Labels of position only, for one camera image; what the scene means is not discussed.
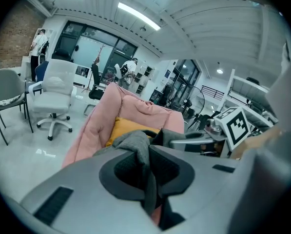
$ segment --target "railing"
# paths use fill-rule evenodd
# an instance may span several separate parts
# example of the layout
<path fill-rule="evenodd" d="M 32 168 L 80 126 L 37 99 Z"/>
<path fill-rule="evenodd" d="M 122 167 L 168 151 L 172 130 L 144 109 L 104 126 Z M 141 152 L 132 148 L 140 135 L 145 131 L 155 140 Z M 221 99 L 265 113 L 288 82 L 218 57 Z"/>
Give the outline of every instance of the railing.
<path fill-rule="evenodd" d="M 232 98 L 232 99 L 237 100 L 237 101 L 240 102 L 241 104 L 243 104 L 243 105 L 245 105 L 245 106 L 248 107 L 248 104 L 247 104 L 247 103 L 244 103 L 244 102 L 242 102 L 241 100 L 239 100 L 239 99 L 237 99 L 237 98 L 235 98 L 235 97 L 233 97 L 233 96 L 229 96 L 229 97 Z"/>
<path fill-rule="evenodd" d="M 223 92 L 207 86 L 202 86 L 202 93 L 218 100 L 222 100 L 224 96 Z"/>

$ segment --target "fan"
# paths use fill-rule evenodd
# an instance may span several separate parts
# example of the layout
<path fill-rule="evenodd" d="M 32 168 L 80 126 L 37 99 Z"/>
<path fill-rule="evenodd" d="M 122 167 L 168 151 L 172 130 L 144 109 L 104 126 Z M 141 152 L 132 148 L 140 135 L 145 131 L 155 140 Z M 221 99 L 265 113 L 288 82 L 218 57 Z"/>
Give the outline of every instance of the fan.
<path fill-rule="evenodd" d="M 182 113 L 185 120 L 196 118 L 203 110 L 205 98 L 200 89 L 194 86 L 183 86 L 175 96 L 170 108 Z"/>

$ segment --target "window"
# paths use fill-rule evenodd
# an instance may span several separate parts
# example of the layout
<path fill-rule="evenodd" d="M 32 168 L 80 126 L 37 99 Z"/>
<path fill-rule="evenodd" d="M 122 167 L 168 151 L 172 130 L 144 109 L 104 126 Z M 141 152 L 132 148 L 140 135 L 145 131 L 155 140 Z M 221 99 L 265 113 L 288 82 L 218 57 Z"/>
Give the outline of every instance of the window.
<path fill-rule="evenodd" d="M 118 38 L 114 37 L 108 33 L 105 33 L 103 31 L 100 31 L 98 29 L 92 28 L 92 27 L 87 27 L 85 32 L 82 33 L 83 37 L 88 37 L 94 40 L 98 40 L 102 43 L 105 43 L 110 46 L 115 46 Z"/>
<path fill-rule="evenodd" d="M 193 74 L 195 68 L 196 67 L 194 63 L 191 60 L 185 60 L 181 68 L 181 74 L 183 75 L 183 78 L 187 81 L 190 81 L 190 77 Z"/>
<path fill-rule="evenodd" d="M 169 99 L 173 106 L 178 107 L 182 97 L 190 92 L 189 86 L 193 86 L 199 71 L 192 60 L 179 60 L 170 76 L 169 82 L 173 85 Z"/>
<path fill-rule="evenodd" d="M 104 78 L 113 76 L 114 65 L 116 63 L 122 65 L 125 61 L 130 60 L 136 51 L 136 46 L 117 36 L 72 21 L 66 23 L 55 51 L 62 48 L 68 51 L 74 63 L 91 67 L 103 45 L 98 67 Z"/>
<path fill-rule="evenodd" d="M 64 49 L 69 53 L 70 56 L 72 56 L 76 43 L 77 38 L 62 36 L 58 41 L 56 49 Z"/>
<path fill-rule="evenodd" d="M 136 47 L 123 41 L 123 40 L 119 40 L 119 42 L 116 45 L 116 49 L 120 52 L 122 52 L 123 54 L 128 55 L 129 57 L 132 57 L 136 51 Z"/>
<path fill-rule="evenodd" d="M 83 28 L 83 25 L 76 24 L 76 23 L 68 22 L 66 25 L 67 26 L 65 27 L 62 33 L 65 35 L 70 35 L 70 36 L 75 36 L 75 37 L 77 37 L 80 34 Z"/>

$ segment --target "person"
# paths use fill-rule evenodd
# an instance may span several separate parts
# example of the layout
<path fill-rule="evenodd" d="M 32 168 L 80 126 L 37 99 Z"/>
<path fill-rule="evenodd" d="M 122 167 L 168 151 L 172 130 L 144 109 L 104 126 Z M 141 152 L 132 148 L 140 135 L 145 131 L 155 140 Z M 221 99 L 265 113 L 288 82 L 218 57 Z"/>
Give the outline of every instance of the person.
<path fill-rule="evenodd" d="M 128 71 L 123 76 L 123 78 L 121 78 L 118 81 L 118 84 L 120 87 L 123 87 L 124 89 L 128 90 L 130 84 L 135 78 L 136 65 L 137 65 L 137 58 L 132 58 L 132 60 L 128 60 L 122 65 L 121 68 L 126 67 Z"/>
<path fill-rule="evenodd" d="M 43 45 L 47 42 L 48 38 L 45 35 L 46 31 L 41 29 L 39 34 L 33 40 L 32 45 L 30 46 L 30 50 L 32 51 L 31 59 L 30 59 L 30 68 L 32 71 L 32 81 L 36 81 L 36 73 L 35 69 L 38 66 L 38 56 L 40 55 L 41 49 Z"/>

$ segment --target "black pants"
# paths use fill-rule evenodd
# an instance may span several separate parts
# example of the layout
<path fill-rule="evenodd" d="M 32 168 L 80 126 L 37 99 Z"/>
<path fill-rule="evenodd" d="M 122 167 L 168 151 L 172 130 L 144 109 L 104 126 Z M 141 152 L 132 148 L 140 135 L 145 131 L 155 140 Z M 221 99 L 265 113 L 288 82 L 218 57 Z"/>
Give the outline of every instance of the black pants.
<path fill-rule="evenodd" d="M 35 69 L 38 66 L 38 57 L 36 56 L 31 56 L 30 58 L 30 69 L 32 71 L 32 80 L 36 81 L 36 73 L 35 73 Z"/>

